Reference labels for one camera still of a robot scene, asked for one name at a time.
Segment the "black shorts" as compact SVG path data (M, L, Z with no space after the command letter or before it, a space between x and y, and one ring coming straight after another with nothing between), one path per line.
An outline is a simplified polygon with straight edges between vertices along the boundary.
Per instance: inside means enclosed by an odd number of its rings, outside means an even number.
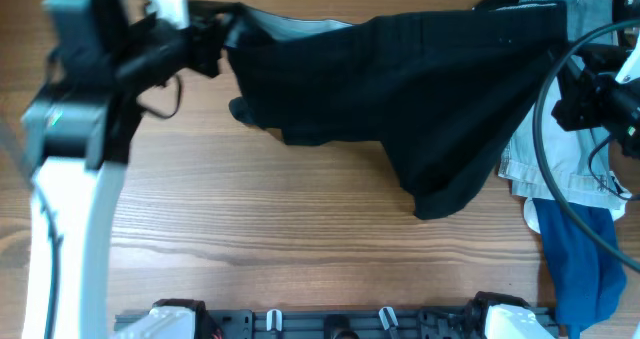
M225 48L233 116L289 145L379 142L439 219L480 191L567 42L560 1L379 16L315 35L245 8Z

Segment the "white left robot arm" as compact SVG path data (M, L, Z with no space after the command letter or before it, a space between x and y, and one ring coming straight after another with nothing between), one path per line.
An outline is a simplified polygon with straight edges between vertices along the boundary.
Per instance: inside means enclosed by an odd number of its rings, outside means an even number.
M198 59L187 0L44 0L58 36L22 118L31 196L26 338L104 338L113 218L139 96Z

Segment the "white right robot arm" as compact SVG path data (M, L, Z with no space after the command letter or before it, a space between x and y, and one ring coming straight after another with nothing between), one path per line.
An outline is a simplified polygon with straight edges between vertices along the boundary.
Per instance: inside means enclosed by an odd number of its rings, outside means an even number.
M569 49L547 75L534 107L501 156L498 173L524 198L523 217L542 240L556 320L571 338L609 319L626 286L627 258L614 223L635 200L610 168L609 146L639 153L637 95L613 58L621 25L614 0L483 0L481 9L560 2Z

